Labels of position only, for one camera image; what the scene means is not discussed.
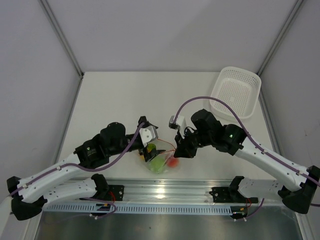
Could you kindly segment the yellow green mango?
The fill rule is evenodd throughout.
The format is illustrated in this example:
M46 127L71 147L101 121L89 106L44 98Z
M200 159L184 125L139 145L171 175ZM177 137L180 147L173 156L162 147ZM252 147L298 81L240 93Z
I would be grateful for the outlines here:
M157 149L156 145L154 143L149 143L147 146L146 146L148 152L150 152L152 149ZM138 150L138 154L139 156L141 157L141 159L143 161L145 161L144 159L144 148L143 149L139 149Z

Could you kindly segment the red yellow peach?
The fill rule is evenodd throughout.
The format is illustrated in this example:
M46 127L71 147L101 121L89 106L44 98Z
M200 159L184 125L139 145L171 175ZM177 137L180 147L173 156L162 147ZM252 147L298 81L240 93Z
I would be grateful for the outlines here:
M180 160L178 158L171 156L167 159L166 165L170 168L176 168L179 165L179 163Z

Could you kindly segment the clear orange-zipper zip bag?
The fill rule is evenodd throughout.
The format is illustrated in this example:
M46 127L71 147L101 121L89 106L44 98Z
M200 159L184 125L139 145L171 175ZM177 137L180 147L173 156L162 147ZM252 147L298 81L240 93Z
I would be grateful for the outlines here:
M156 156L146 161L143 151L138 151L140 162L152 173L163 174L166 172L172 172L180 165L180 159L174 157L176 146L171 142L163 139L156 139L147 146L147 152L149 155L153 153L153 150L160 151L156 153Z

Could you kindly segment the green apple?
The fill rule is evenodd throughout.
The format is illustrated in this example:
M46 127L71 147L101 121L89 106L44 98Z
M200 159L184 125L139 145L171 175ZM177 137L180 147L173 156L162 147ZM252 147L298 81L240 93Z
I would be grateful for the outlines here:
M166 160L163 157L155 157L153 160L149 162L149 170L160 174L165 170Z

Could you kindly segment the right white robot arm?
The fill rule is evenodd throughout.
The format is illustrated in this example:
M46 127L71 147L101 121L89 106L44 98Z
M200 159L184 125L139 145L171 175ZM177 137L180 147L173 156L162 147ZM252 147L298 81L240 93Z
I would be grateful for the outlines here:
M201 109L191 116L189 128L183 116L172 116L169 127L177 134L175 158L194 158L199 148L212 146L217 151L246 160L274 177L273 181L236 176L228 189L234 202L243 198L265 198L282 203L299 214L307 214L320 180L319 167L296 164L247 135L235 124L222 125L214 115Z

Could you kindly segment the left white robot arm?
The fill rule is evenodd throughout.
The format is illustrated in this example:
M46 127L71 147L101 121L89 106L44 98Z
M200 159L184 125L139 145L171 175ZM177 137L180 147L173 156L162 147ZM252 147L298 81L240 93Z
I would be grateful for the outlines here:
M147 161L152 160L162 153L156 149L148 151L149 144L157 139L157 126L145 116L140 117L133 134L127 134L119 122L110 123L62 161L27 178L7 179L10 214L24 221L54 203L75 199L108 200L110 187L101 171L132 151L138 151Z

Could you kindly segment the white perforated plastic basket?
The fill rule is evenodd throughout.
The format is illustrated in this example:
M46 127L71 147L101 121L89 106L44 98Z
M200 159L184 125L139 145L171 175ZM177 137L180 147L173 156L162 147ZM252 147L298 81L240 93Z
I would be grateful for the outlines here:
M261 85L257 74L228 66L219 73L210 96L226 103L241 121L246 122L255 111Z

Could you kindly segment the aluminium mounting rail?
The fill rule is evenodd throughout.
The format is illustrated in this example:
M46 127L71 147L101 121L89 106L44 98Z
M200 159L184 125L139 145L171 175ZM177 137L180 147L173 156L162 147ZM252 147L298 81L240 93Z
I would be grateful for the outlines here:
M108 185L123 185L123 201L131 204L212 204L209 194L213 187L229 187L231 180L169 180L169 179L106 179ZM249 197L281 202L278 191L283 188L279 180L245 178L240 189Z

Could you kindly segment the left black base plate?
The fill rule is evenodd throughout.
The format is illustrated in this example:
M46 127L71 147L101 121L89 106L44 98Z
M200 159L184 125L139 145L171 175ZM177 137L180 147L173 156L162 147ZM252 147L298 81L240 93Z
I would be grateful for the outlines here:
M125 193L125 186L124 185L109 185L109 191L106 195L106 200L107 201L112 201L112 202L121 202L123 201L124 198L124 193Z

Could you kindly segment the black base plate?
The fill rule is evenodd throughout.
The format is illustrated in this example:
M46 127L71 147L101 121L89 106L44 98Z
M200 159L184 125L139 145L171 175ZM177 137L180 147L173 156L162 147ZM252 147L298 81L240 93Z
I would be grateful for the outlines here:
M121 202L123 201L124 198L124 193L125 193L125 186L124 185L109 185L109 191L106 195L106 200L107 201L112 201L112 202Z
M237 189L231 187L212 187L209 194L212 196L214 203L257 204L259 202L257 197L244 197Z

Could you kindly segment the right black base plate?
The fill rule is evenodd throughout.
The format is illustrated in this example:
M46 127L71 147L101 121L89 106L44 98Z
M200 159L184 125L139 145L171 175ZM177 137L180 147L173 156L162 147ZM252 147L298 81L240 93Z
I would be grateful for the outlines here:
M237 189L231 187L212 187L209 194L212 196L214 203L257 204L259 202L257 197L244 197Z

